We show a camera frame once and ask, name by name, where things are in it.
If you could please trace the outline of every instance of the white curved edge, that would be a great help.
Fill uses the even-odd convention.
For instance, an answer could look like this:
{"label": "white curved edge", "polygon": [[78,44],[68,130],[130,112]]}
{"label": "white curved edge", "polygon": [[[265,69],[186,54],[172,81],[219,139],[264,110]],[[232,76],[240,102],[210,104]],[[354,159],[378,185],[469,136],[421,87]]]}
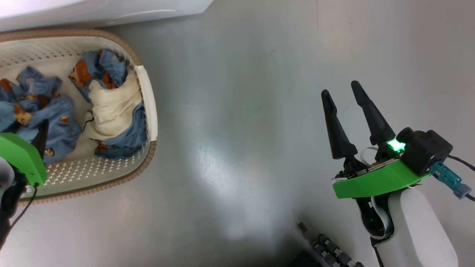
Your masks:
{"label": "white curved edge", "polygon": [[135,66],[135,72],[142,90],[143,105],[147,114],[147,137],[149,141],[156,141],[158,136],[158,116],[152,84],[143,65]]}

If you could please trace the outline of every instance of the black cable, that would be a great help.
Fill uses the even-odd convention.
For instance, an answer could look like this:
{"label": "black cable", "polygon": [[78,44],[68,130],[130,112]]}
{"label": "black cable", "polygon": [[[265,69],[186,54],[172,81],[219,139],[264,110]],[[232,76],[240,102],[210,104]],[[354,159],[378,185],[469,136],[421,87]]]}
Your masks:
{"label": "black cable", "polygon": [[466,165],[468,168],[470,168],[470,169],[472,169],[473,171],[475,171],[475,167],[474,167],[473,165],[469,164],[468,162],[466,162],[466,161],[464,161],[464,160],[462,160],[462,159],[460,159],[460,158],[457,158],[457,157],[454,157],[454,156],[451,156],[451,155],[448,155],[447,158],[456,160],[456,161],[458,161],[458,162],[460,162],[460,163],[463,163],[463,164]]}
{"label": "black cable", "polygon": [[21,216],[23,216],[23,214],[25,214],[25,212],[27,211],[27,209],[30,207],[30,205],[32,204],[33,200],[35,199],[36,197],[36,193],[38,192],[38,186],[39,184],[36,183],[35,184],[35,192],[33,193],[33,196],[31,197],[30,201],[28,202],[28,205],[23,209],[23,211],[20,213],[20,215],[18,215],[18,217],[13,221],[13,223],[11,224],[10,226],[10,230],[15,226],[15,224],[17,224],[18,220],[21,218]]}
{"label": "black cable", "polygon": [[471,201],[475,201],[475,197],[470,194],[465,195],[466,198],[470,199]]}

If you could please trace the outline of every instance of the cream cloth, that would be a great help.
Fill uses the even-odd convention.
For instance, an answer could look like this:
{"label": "cream cloth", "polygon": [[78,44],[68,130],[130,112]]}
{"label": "cream cloth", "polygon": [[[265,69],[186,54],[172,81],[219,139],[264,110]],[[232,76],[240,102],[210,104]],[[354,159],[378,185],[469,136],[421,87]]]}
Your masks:
{"label": "cream cloth", "polygon": [[132,124],[133,110],[142,101],[137,75],[128,70],[127,78],[121,87],[104,89],[93,80],[89,85],[89,98],[93,104],[92,114],[86,115],[84,134],[92,139],[113,138]]}

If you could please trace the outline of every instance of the white cable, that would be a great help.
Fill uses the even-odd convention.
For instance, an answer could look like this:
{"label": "white cable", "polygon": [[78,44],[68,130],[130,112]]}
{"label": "white cable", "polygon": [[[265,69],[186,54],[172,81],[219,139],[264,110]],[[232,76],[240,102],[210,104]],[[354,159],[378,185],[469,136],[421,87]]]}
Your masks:
{"label": "white cable", "polygon": [[366,166],[369,166],[370,164],[369,164],[369,163],[364,159],[364,157],[363,157],[363,154],[364,154],[364,152],[365,152],[367,149],[371,149],[371,150],[374,150],[374,151],[378,151],[378,148],[373,147],[373,146],[370,146],[370,147],[367,147],[367,148],[363,149],[363,151],[361,151],[361,153],[360,153],[360,161],[361,161],[362,163],[364,163]]}

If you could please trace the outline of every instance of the green light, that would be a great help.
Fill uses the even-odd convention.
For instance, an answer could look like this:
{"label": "green light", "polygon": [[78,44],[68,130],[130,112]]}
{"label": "green light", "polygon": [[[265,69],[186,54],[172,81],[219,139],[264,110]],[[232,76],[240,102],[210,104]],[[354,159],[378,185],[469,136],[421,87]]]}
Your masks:
{"label": "green light", "polygon": [[405,143],[399,143],[396,138],[388,142],[388,145],[396,152],[404,151]]}

